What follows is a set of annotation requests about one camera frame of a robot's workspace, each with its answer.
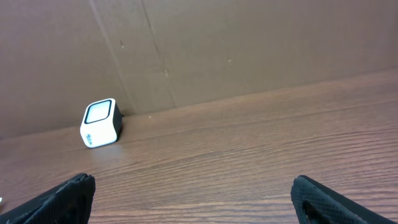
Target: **wall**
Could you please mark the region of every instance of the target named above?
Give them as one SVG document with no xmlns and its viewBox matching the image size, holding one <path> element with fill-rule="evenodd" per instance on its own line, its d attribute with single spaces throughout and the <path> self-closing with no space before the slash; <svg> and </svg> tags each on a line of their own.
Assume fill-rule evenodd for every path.
<svg viewBox="0 0 398 224">
<path fill-rule="evenodd" d="M 0 138 L 398 66 L 395 0 L 0 2 Z"/>
</svg>

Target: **wood grain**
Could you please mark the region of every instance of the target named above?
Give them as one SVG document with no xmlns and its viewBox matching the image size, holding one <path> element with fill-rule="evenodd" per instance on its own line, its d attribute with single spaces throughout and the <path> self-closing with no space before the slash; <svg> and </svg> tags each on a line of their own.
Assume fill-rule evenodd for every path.
<svg viewBox="0 0 398 224">
<path fill-rule="evenodd" d="M 297 223 L 300 174 L 398 222 L 398 70 L 124 118 L 87 149 L 79 127 L 0 141 L 6 212 L 76 173 L 90 223 Z"/>
</svg>

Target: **small white cube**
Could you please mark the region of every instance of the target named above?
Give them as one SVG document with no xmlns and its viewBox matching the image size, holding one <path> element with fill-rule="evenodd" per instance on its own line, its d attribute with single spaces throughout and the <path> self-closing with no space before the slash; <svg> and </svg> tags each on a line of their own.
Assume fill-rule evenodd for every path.
<svg viewBox="0 0 398 224">
<path fill-rule="evenodd" d="M 118 140 L 122 127 L 122 114 L 112 98 L 87 106 L 80 126 L 80 134 L 87 147 L 94 148 Z"/>
</svg>

